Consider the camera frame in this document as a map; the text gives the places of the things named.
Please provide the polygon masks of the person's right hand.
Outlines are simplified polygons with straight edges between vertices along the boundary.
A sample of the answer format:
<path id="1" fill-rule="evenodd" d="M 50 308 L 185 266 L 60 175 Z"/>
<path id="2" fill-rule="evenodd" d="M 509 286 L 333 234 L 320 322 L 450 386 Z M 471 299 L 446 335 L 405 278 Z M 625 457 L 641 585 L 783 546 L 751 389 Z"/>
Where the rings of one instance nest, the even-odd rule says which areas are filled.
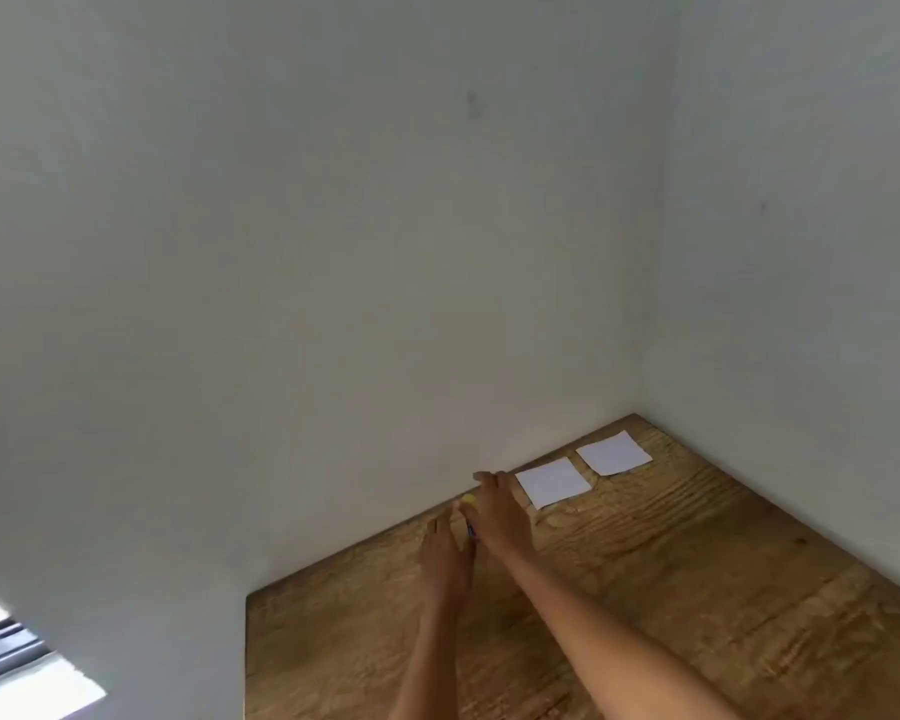
<path id="1" fill-rule="evenodd" d="M 509 474 L 513 480 L 513 492 L 518 498 L 519 487 L 516 477 Z M 520 500 L 519 508 L 479 511 L 478 514 L 471 511 L 470 515 L 479 542 L 506 567 L 532 564 L 538 558 L 533 542 L 531 520 Z"/>

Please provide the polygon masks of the person's left hand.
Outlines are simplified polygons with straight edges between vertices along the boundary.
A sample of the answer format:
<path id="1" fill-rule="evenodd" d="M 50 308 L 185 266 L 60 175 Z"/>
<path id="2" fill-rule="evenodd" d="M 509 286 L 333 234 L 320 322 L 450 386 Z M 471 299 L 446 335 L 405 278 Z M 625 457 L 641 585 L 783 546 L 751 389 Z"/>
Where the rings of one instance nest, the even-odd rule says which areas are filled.
<path id="1" fill-rule="evenodd" d="M 457 612 L 468 597 L 477 543 L 465 534 L 458 546 L 423 546 L 419 564 L 424 604 L 429 609 Z"/>

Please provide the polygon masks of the person's left forearm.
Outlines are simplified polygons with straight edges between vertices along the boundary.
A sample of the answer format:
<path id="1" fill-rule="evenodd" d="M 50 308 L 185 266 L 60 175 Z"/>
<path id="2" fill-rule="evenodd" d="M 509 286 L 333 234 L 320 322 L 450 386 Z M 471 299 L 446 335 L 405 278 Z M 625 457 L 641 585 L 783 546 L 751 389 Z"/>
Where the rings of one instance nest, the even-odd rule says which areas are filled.
<path id="1" fill-rule="evenodd" d="M 460 720 L 457 638 L 465 600 L 424 601 L 408 665 L 386 720 Z"/>

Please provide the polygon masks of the person's right forearm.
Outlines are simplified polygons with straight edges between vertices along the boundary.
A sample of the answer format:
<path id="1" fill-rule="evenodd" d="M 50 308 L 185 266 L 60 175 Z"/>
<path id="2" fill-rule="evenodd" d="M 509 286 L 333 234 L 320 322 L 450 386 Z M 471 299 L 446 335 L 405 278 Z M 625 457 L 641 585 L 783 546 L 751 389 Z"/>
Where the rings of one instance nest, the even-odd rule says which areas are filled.
<path id="1" fill-rule="evenodd" d="M 549 568 L 536 553 L 501 559 L 605 720 L 742 720 L 671 652 Z"/>

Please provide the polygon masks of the white square paper sheet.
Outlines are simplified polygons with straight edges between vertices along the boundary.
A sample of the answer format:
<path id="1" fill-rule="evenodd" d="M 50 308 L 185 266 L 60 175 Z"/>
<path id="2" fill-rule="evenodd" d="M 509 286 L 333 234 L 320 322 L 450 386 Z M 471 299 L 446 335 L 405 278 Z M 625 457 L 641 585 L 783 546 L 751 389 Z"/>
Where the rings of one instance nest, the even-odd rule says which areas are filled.
<path id="1" fill-rule="evenodd" d="M 576 454 L 600 476 L 630 472 L 653 460 L 628 431 L 576 447 Z"/>
<path id="2" fill-rule="evenodd" d="M 592 490 L 592 485 L 567 457 L 516 472 L 515 478 L 537 511 Z"/>

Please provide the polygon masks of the window with dark frame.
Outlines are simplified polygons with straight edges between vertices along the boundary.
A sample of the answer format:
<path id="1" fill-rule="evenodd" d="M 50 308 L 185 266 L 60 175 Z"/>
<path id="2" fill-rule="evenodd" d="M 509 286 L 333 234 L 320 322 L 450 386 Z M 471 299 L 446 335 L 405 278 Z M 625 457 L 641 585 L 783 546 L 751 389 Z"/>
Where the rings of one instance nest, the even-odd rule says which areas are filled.
<path id="1" fill-rule="evenodd" d="M 0 605 L 0 720 L 84 720 L 107 695 Z"/>

